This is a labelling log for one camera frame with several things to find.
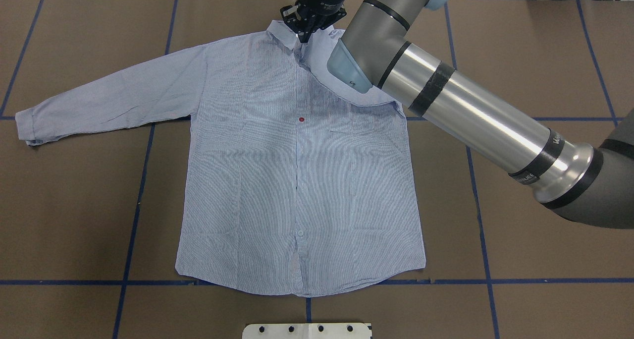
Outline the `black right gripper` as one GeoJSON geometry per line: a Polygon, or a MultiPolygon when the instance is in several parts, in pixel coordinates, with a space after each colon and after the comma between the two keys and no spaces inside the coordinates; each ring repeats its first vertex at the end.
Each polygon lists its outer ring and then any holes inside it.
{"type": "Polygon", "coordinates": [[[324,4],[310,0],[296,0],[280,9],[283,23],[305,44],[318,30],[325,30],[347,15],[342,3],[324,4]]]}

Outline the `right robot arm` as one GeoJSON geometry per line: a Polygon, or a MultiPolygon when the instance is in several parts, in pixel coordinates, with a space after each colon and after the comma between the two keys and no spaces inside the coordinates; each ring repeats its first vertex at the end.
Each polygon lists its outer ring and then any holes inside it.
{"type": "Polygon", "coordinates": [[[330,86],[377,88],[461,140],[572,222],[632,229],[633,113],[600,147],[568,142],[406,40],[422,9],[447,0],[363,0],[323,63],[330,86]]]}

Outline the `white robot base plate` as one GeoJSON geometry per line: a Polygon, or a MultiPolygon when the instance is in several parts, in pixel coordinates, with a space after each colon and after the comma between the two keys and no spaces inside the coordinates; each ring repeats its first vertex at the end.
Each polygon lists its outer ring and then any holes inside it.
{"type": "Polygon", "coordinates": [[[242,332],[243,339],[372,339],[366,323],[284,323],[252,324],[242,332]]]}

